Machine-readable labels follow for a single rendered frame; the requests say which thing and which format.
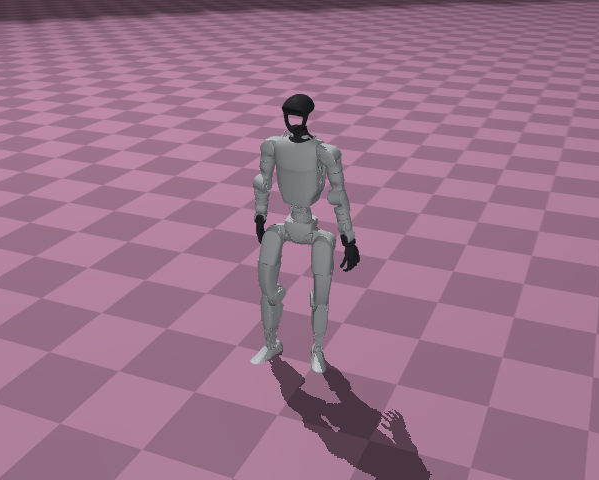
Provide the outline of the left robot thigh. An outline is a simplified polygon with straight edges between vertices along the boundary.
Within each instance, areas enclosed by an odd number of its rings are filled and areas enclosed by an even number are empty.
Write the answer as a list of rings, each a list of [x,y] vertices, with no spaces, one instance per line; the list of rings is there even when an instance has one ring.
[[[311,266],[314,290],[310,291],[310,307],[317,309],[318,305],[328,304],[334,270],[333,250],[336,247],[336,237],[331,232],[315,228],[312,244]]]

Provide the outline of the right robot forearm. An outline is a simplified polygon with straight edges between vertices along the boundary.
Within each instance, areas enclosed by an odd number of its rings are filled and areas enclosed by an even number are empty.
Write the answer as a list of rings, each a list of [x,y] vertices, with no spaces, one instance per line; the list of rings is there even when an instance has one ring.
[[[253,186],[254,187],[254,186]],[[254,218],[256,219],[257,215],[262,215],[264,217],[264,221],[267,217],[267,209],[268,209],[268,197],[270,195],[270,190],[267,192],[261,192],[257,188],[254,187],[255,191],[255,214]]]

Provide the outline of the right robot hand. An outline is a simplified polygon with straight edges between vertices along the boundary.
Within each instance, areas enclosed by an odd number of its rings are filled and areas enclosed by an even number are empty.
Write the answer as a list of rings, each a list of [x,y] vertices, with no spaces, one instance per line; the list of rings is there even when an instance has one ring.
[[[258,236],[258,240],[261,244],[263,234],[265,233],[264,224],[265,224],[266,220],[264,221],[264,217],[262,215],[257,215],[256,219],[254,218],[254,221],[256,223],[256,233]]]

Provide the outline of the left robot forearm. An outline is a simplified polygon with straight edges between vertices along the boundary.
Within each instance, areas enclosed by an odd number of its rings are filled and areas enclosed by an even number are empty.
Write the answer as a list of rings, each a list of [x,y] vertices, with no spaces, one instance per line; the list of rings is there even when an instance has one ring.
[[[336,217],[337,217],[337,228],[341,235],[344,234],[347,237],[348,243],[355,239],[355,233],[352,229],[352,222],[350,217],[350,204],[347,197],[347,194],[344,190],[340,192],[340,202],[341,205],[338,205],[334,208]]]

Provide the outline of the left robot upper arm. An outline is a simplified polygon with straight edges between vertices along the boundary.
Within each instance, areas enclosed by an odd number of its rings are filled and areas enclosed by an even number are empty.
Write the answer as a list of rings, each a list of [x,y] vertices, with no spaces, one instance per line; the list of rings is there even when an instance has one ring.
[[[345,191],[341,151],[337,146],[325,143],[319,144],[317,151],[320,162],[326,166],[328,180],[332,186],[332,190],[328,191],[328,202],[331,205],[341,205],[340,192]]]

